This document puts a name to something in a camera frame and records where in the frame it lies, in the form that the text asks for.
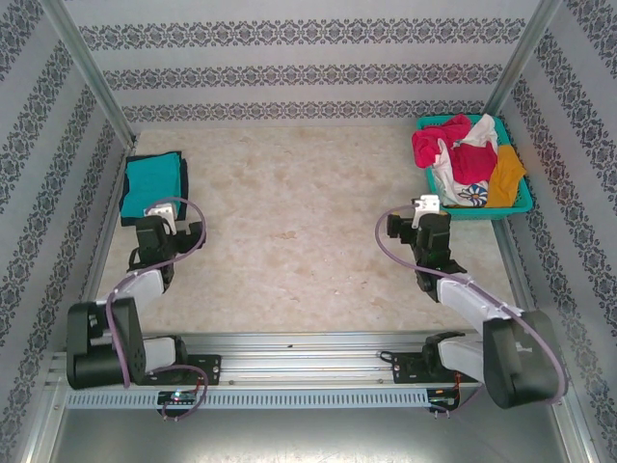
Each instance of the pink cloth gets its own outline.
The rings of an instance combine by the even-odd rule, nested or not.
[[[437,144],[439,139],[444,140],[450,150],[454,142],[464,139],[470,130],[471,120],[464,114],[458,114],[443,125],[429,126],[415,132],[412,147],[416,165],[422,169],[432,166],[435,156],[442,152]]]
[[[473,147],[463,143],[450,150],[450,160],[454,179],[464,185],[489,181],[497,165],[497,155],[490,143],[485,147]]]

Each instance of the plastic basket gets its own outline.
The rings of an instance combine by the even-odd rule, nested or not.
[[[471,123],[477,123],[482,116],[467,115],[471,119]],[[426,118],[420,118],[417,121],[418,130],[427,127],[429,125],[441,125],[450,119],[454,115],[447,116],[431,116]],[[497,143],[499,145],[510,145],[510,138],[505,131],[503,122],[499,118],[495,118],[495,131],[497,132]],[[437,185],[433,178],[433,169],[430,167],[425,169],[426,178],[428,179],[428,187],[431,193],[438,194]],[[514,201],[512,207],[443,207],[442,209],[447,211],[452,220],[500,220],[512,214],[518,214],[521,212],[528,212],[533,207],[533,201],[529,194],[529,188],[524,178],[521,178],[519,183],[519,191],[517,193],[517,199]]]

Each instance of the white cloth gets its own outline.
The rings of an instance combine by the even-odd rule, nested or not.
[[[452,163],[447,146],[443,140],[438,140],[437,143],[442,152],[436,156],[435,164],[433,164],[433,178],[442,204],[469,207],[484,205],[489,197],[489,182],[479,181],[473,185],[464,185],[456,181],[452,175]]]
[[[495,119],[485,114],[482,119],[475,123],[467,136],[463,140],[459,140],[455,145],[459,146],[462,143],[472,145],[473,147],[486,147],[486,144],[491,142],[493,150],[497,153],[497,132],[495,132]]]

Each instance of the metal profile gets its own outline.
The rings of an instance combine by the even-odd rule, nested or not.
[[[514,53],[510,56],[508,64],[503,69],[484,106],[483,113],[495,115],[499,112],[561,3],[561,0],[540,0],[538,2]]]
[[[447,389],[453,383],[412,386],[394,384],[391,365],[379,358],[383,350],[415,352],[428,333],[306,334],[306,335],[183,335],[187,349],[196,354],[223,356],[220,390],[335,391],[379,389]],[[51,363],[61,380],[66,375],[66,354],[57,352]],[[54,385],[53,376],[47,378]],[[475,389],[477,383],[462,388]],[[136,391],[159,390],[151,386]],[[124,392],[122,387],[103,391]]]
[[[143,391],[71,391],[67,409],[71,410],[152,410],[158,392]],[[174,408],[190,408],[190,405]],[[397,408],[430,407],[423,388],[374,388],[365,390],[215,390],[209,391],[200,408],[212,410],[301,410],[324,408]]]
[[[135,133],[124,116],[112,90],[107,85],[107,81],[84,42],[79,29],[70,17],[64,0],[40,0],[40,5],[65,44],[73,62],[96,96],[98,104],[103,108],[105,116],[114,127],[122,144],[125,147],[132,147],[135,142]]]

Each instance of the beige floor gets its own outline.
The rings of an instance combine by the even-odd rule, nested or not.
[[[468,327],[384,256],[381,213],[427,193],[410,127],[146,131],[138,154],[182,150],[207,243],[141,314],[147,332],[341,332]],[[100,294],[122,276],[134,231],[117,227]],[[408,246],[388,245],[411,257]],[[453,257],[512,299],[490,222],[452,226]]]

